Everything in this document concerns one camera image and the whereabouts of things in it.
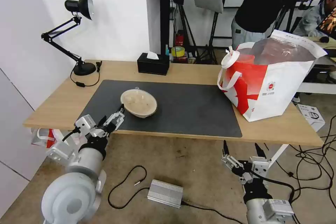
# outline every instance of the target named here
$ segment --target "bag handle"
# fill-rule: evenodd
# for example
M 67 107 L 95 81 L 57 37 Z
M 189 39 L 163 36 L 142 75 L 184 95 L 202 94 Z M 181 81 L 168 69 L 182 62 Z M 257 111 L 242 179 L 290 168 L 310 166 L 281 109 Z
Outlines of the bag handle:
M 229 83 L 227 84 L 227 86 L 226 86 L 226 87 L 222 87 L 222 86 L 220 85 L 220 83 L 219 83 L 219 81 L 220 81 L 220 79 L 221 79 L 221 76 L 222 76 L 222 73 L 223 73 L 223 68 L 220 70 L 220 72 L 219 72 L 219 74 L 218 74 L 218 78 L 217 78 L 217 86 L 219 87 L 220 90 L 224 90 L 224 91 L 227 91 L 227 90 L 229 90 L 230 88 L 232 88 L 232 87 L 236 84 L 238 78 L 242 76 L 242 73 L 241 73 L 241 72 L 237 72 L 237 71 L 236 71 L 236 72 L 232 75 L 231 80 L 229 81 Z
M 50 140 L 50 141 L 55 141 L 55 138 L 51 138 L 51 137 L 48 137 L 48 136 L 40 136 L 40 128 L 37 130 L 36 132 L 36 136 L 37 138 L 41 139 L 41 140 Z

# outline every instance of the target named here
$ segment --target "bowl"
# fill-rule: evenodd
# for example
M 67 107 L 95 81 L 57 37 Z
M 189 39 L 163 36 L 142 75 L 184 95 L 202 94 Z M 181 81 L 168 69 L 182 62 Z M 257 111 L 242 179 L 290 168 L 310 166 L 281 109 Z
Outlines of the bowl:
M 146 118 L 155 113 L 158 103 L 148 92 L 141 89 L 130 89 L 122 93 L 120 101 L 131 114 Z

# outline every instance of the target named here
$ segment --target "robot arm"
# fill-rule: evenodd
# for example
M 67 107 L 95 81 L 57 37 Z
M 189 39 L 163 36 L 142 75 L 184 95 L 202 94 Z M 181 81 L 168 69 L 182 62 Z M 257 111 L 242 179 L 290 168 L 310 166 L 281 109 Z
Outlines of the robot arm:
M 79 118 L 73 132 L 87 138 L 78 153 L 65 142 L 57 142 L 48 157 L 65 166 L 66 174 L 53 181 L 45 191 L 41 209 L 45 224 L 76 224 L 88 221 L 98 210 L 106 181 L 102 170 L 107 138 L 124 121 L 124 106 L 96 125 L 90 115 Z
M 236 160 L 224 141 L 222 161 L 243 185 L 248 224 L 284 224 L 294 215 L 293 209 L 287 200 L 275 200 L 267 193 L 265 181 L 257 175 L 266 177 L 270 161 L 257 144 L 255 148 L 258 156 L 250 157 L 249 161 Z

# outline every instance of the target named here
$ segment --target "black tissue box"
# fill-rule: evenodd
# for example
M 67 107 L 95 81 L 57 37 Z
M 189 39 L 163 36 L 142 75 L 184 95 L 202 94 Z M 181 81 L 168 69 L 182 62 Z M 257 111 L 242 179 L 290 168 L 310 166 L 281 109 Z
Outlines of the black tissue box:
M 148 59 L 147 53 L 138 58 L 138 71 L 146 74 L 166 75 L 169 69 L 169 56 L 159 56 L 159 59 Z

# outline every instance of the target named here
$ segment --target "black desk mat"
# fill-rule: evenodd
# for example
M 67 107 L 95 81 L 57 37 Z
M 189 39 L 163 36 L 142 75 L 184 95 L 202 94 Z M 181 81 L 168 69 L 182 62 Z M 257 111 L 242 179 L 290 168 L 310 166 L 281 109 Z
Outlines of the black desk mat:
M 104 80 L 81 116 L 96 123 L 120 107 L 121 94 L 139 87 L 157 100 L 157 111 L 145 119 L 125 112 L 119 129 L 220 137 L 242 137 L 231 102 L 217 86 Z

